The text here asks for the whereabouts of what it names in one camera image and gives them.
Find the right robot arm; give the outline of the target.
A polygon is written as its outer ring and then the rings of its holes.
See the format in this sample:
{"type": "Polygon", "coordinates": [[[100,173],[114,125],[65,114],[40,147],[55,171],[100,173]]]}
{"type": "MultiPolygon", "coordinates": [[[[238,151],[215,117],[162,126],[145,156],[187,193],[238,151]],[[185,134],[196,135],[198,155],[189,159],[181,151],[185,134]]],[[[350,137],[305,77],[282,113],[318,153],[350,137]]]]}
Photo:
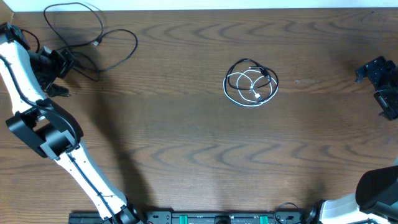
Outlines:
{"type": "MultiPolygon", "coordinates": [[[[379,56],[356,70],[356,82],[364,78],[375,89],[380,115],[396,121],[397,65],[379,56]]],[[[302,223],[397,223],[397,161],[364,173],[355,193],[313,206],[302,223]]]]}

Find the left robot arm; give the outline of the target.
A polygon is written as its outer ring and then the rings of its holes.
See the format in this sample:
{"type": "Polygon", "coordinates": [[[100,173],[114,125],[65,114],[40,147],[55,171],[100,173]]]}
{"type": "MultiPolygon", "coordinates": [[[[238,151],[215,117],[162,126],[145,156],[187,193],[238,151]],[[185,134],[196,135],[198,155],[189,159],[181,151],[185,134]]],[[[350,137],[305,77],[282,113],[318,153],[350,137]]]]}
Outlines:
{"type": "Polygon", "coordinates": [[[1,24],[1,77],[13,113],[6,125],[36,154],[55,161],[75,179],[102,223],[145,223],[146,215],[129,203],[88,153],[77,120],[52,100],[69,94],[54,81],[64,78],[74,65],[69,50],[32,51],[18,26],[1,24]]]}

